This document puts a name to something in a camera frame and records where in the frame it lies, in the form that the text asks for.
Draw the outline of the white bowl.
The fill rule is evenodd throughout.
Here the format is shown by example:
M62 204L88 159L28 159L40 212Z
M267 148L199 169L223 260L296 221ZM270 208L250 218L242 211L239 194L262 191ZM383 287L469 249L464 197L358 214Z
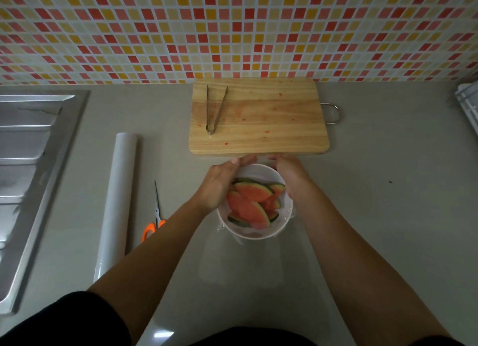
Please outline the white bowl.
M239 169L233 179L230 191L236 192L234 188L236 182L258 182L265 186L266 184L273 182L285 184L283 178L276 170L263 164L253 164ZM284 191L279 199L281 208L267 213L271 222L271 227L267 229L256 230L254 228L241 228L229 222L228 215L231 211L228 207L226 198L217 209L218 217L224 228L227 228L232 234L240 238L248 240L271 238L282 232L293 216L294 203L289 195Z

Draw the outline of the orange-handled scissors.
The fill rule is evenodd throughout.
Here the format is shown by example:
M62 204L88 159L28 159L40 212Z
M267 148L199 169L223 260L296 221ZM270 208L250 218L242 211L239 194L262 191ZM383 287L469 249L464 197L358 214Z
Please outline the orange-handled scissors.
M155 205L155 208L154 208L155 219L153 220L153 222L149 223L144 229L142 238L141 238L142 242L146 241L148 236L156 232L166 221L162 219L161 217L160 202L159 202L156 180L153 181L153 193L154 193L154 205Z

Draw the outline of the wooden cutting board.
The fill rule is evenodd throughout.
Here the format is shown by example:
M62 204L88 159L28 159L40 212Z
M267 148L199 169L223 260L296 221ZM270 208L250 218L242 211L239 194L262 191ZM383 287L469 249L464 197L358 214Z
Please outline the wooden cutting board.
M229 87L218 128L206 132ZM310 78L197 79L193 84L189 150L198 156L290 153L323 154L330 147L327 125L338 124L338 106L320 102Z

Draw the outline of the person's left hand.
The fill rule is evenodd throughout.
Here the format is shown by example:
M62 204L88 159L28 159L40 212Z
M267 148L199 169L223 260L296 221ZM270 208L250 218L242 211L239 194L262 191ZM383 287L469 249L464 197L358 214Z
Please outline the person's left hand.
M209 168L199 189L193 196L194 204L199 207L204 216L211 213L222 203L239 169L231 168L231 159Z

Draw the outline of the person's right hand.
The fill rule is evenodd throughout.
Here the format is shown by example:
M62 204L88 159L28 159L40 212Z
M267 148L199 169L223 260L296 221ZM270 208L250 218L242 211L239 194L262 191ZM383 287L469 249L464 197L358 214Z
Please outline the person's right hand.
M305 203L306 199L316 196L317 186L296 156L284 154L284 162L274 162L273 167L283 178L286 192L291 199Z

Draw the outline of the white dish rack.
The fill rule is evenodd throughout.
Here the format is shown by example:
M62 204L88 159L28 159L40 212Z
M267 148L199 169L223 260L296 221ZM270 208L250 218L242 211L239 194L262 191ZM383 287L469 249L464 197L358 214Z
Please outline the white dish rack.
M478 137L478 80L458 85L455 98Z

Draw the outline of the person's right forearm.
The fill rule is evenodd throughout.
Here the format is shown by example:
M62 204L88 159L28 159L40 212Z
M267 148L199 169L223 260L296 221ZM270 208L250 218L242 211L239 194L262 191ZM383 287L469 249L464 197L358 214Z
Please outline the person's right forearm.
M358 346L462 346L314 183L286 186Z

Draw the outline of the stainless steel sink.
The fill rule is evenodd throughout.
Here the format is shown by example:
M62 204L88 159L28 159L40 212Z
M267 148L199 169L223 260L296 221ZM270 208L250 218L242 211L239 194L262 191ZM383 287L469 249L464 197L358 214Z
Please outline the stainless steel sink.
M0 317L19 309L90 94L0 89Z

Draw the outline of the clear plastic wrap sheet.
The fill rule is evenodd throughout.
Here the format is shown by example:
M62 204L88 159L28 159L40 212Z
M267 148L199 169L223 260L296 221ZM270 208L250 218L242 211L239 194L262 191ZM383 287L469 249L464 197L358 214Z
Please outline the clear plastic wrap sheet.
M217 209L212 213L217 232L206 242L199 264L200 279L222 287L273 289L281 286L284 270L277 238L283 231L271 238L243 239L222 226Z

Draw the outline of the metal tongs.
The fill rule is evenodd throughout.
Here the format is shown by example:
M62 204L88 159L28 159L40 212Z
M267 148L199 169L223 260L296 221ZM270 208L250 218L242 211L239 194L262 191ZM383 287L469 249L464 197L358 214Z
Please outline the metal tongs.
M210 116L209 116L209 86L208 85L206 86L206 132L209 136L213 136L215 134L217 128L218 128L222 108L223 108L226 96L228 94L228 91L229 91L229 87L226 86L225 91L224 91L224 95L222 97L221 103L220 103L220 105L218 107L218 110L217 110L217 113L216 113L214 123L213 123L213 125L210 125L210 123L209 123L209 119L210 119Z

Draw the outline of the white plastic wrap roll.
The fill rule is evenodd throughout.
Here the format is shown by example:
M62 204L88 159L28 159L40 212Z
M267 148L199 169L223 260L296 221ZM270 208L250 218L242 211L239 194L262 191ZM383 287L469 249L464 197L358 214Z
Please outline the white plastic wrap roll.
M93 282L125 255L137 136L116 135Z

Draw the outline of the person's left forearm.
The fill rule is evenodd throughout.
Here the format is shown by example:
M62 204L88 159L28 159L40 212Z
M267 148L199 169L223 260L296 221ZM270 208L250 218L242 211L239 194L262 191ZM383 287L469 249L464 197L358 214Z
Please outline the person's left forearm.
M214 208L193 196L88 288L112 306L132 345L146 330L196 229Z

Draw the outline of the black shirt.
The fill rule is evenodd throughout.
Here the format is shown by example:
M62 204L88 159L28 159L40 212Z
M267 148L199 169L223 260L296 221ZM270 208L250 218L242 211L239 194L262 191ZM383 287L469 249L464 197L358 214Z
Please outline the black shirt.
M100 296L76 291L0 337L0 346L133 346L122 318ZM188 346L317 346L279 329L232 327Z

